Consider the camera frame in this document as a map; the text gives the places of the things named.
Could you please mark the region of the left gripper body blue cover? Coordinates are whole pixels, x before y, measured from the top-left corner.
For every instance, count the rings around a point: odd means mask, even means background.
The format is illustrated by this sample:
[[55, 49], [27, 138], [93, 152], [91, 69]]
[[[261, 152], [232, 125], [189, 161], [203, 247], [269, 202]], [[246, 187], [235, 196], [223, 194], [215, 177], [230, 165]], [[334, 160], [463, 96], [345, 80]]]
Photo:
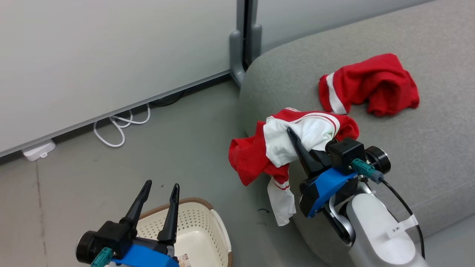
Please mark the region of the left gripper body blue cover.
[[158, 240], [136, 238], [132, 247], [121, 259], [113, 258], [111, 266], [122, 267], [179, 267], [173, 245]]

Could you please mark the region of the grey partition foot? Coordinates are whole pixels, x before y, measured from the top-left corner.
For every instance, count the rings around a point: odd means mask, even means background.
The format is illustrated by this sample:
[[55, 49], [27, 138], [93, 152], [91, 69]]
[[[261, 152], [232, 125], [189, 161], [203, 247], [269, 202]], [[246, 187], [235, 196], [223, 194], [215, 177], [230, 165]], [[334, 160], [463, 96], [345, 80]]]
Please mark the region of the grey partition foot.
[[229, 48], [230, 75], [240, 88], [245, 78], [245, 70], [243, 65], [243, 36], [239, 30], [230, 33]]
[[253, 24], [250, 38], [250, 60], [253, 62], [262, 54], [262, 25]]

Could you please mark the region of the white power adapter box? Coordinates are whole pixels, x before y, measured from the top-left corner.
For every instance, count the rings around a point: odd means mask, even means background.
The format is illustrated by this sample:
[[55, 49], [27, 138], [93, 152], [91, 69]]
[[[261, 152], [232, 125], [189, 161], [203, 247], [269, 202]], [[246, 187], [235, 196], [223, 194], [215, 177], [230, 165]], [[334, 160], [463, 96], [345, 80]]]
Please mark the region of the white power adapter box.
[[48, 154], [53, 151], [55, 147], [55, 142], [52, 139], [48, 139], [22, 149], [22, 154], [28, 161], [34, 162], [37, 159], [48, 156]]

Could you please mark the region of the red shorts white stripe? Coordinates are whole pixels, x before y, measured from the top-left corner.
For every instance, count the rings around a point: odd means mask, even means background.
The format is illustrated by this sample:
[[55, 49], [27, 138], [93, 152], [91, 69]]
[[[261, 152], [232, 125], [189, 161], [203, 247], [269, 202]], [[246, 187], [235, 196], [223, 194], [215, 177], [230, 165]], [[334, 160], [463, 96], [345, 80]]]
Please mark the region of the red shorts white stripe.
[[318, 84], [322, 108], [346, 115], [353, 105], [367, 103], [367, 112], [378, 117], [394, 116], [404, 109], [416, 109], [417, 86], [395, 54], [373, 56], [323, 75]]

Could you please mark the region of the narrow white partition panel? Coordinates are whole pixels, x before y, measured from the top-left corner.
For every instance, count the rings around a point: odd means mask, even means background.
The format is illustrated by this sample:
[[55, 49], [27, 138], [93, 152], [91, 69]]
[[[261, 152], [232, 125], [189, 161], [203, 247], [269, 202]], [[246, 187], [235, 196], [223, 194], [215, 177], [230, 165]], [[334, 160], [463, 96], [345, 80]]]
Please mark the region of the narrow white partition panel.
[[299, 38], [432, 0], [250, 0], [251, 27], [262, 25], [262, 54]]

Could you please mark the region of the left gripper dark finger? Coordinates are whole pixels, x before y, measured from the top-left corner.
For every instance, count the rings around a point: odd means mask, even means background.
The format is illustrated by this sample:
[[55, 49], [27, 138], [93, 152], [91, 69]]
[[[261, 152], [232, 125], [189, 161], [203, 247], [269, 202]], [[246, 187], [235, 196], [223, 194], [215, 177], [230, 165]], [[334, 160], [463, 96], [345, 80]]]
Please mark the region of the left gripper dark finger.
[[132, 206], [129, 208], [129, 211], [124, 216], [124, 223], [128, 223], [130, 227], [137, 226], [143, 205], [148, 200], [152, 183], [151, 180], [145, 182]]
[[169, 199], [169, 208], [162, 230], [157, 239], [161, 244], [175, 244], [177, 239], [180, 186], [173, 186]]

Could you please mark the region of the red and white jersey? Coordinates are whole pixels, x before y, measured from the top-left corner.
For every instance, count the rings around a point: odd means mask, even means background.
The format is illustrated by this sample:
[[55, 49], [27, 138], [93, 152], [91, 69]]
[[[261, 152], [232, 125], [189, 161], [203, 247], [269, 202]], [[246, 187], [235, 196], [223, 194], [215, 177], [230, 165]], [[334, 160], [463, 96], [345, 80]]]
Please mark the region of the red and white jersey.
[[357, 139], [360, 133], [349, 116], [285, 108], [265, 121], [258, 121], [253, 136], [231, 141], [228, 159], [244, 186], [260, 174], [271, 177], [267, 191], [278, 226], [287, 225], [296, 213], [288, 171], [289, 164], [298, 156], [287, 128], [297, 134], [307, 151], [324, 151], [332, 140]]

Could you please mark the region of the large white partition panel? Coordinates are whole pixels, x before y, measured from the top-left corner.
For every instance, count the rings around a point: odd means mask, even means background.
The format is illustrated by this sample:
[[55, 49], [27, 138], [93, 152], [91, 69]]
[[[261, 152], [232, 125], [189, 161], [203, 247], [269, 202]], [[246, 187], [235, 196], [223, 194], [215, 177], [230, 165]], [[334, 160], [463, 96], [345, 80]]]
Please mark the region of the large white partition panel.
[[244, 0], [0, 0], [0, 157], [230, 74]]

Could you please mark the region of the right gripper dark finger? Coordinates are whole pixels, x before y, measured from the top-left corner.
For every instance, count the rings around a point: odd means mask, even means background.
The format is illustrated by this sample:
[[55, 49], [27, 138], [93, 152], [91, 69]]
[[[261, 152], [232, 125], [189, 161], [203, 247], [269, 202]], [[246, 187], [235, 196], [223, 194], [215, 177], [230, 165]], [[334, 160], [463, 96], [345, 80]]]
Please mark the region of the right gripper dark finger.
[[311, 156], [324, 167], [331, 167], [331, 157], [326, 151], [311, 150]]
[[321, 162], [314, 159], [310, 152], [305, 149], [302, 145], [301, 139], [292, 128], [287, 128], [286, 132], [307, 177], [313, 178], [321, 174], [324, 171], [324, 166]]

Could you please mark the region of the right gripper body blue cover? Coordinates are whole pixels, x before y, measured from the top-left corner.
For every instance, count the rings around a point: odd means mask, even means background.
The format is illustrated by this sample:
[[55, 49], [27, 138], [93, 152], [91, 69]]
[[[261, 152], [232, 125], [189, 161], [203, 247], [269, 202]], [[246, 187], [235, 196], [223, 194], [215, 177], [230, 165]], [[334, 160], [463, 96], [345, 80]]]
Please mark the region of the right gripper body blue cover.
[[299, 184], [300, 211], [305, 217], [313, 217], [324, 208], [332, 196], [335, 197], [334, 205], [349, 199], [356, 192], [357, 184], [356, 172], [343, 175], [334, 168], [309, 177]]

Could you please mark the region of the white tape label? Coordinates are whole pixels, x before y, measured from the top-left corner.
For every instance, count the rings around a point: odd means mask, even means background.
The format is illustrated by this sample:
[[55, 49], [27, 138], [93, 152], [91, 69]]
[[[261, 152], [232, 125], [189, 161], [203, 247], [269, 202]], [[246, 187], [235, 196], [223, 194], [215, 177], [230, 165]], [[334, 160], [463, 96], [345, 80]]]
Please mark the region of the white tape label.
[[392, 222], [390, 226], [386, 228], [386, 233], [389, 239], [395, 238], [397, 235], [405, 232], [407, 229], [418, 226], [419, 223], [415, 215], [409, 216], [406, 220], [401, 222]]

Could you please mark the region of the cream perforated laundry basket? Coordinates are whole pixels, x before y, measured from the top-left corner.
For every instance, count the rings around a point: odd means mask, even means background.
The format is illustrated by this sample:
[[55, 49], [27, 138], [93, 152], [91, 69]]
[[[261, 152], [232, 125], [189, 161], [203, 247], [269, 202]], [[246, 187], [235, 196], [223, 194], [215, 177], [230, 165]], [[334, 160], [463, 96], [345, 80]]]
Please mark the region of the cream perforated laundry basket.
[[226, 227], [211, 204], [199, 198], [179, 201], [178, 267], [232, 267], [232, 245]]

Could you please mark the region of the grey fabric sofa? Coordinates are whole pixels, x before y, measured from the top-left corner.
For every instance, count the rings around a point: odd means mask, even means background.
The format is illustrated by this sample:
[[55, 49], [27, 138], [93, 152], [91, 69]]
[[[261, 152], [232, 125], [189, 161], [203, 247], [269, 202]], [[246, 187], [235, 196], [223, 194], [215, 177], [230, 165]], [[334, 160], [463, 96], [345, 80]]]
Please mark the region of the grey fabric sofa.
[[283, 108], [321, 110], [322, 75], [395, 54], [415, 81], [420, 105], [376, 117], [349, 116], [358, 140], [389, 155], [387, 181], [420, 223], [430, 267], [475, 267], [475, 0], [434, 0], [283, 44], [258, 57], [240, 90], [240, 119]]

